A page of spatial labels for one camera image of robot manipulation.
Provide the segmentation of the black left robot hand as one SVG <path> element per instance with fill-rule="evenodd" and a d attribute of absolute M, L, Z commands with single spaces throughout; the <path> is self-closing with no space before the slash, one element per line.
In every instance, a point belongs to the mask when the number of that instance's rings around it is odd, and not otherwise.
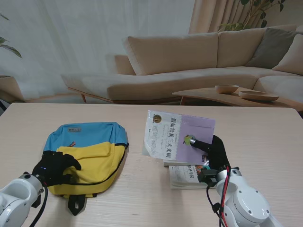
<path fill-rule="evenodd" d="M 43 152 L 32 175 L 41 177 L 47 186 L 66 184 L 70 182 L 72 175 L 64 174 L 64 171 L 70 167 L 81 170 L 80 163 L 73 156 L 48 150 Z"/>

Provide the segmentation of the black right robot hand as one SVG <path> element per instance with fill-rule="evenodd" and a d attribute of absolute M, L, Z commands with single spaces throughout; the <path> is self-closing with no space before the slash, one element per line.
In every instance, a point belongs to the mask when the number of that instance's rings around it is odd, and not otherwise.
<path fill-rule="evenodd" d="M 214 135 L 211 144 L 196 139 L 191 139 L 190 144 L 207 153 L 211 169 L 221 171 L 230 166 L 223 141 L 219 137 Z"/>

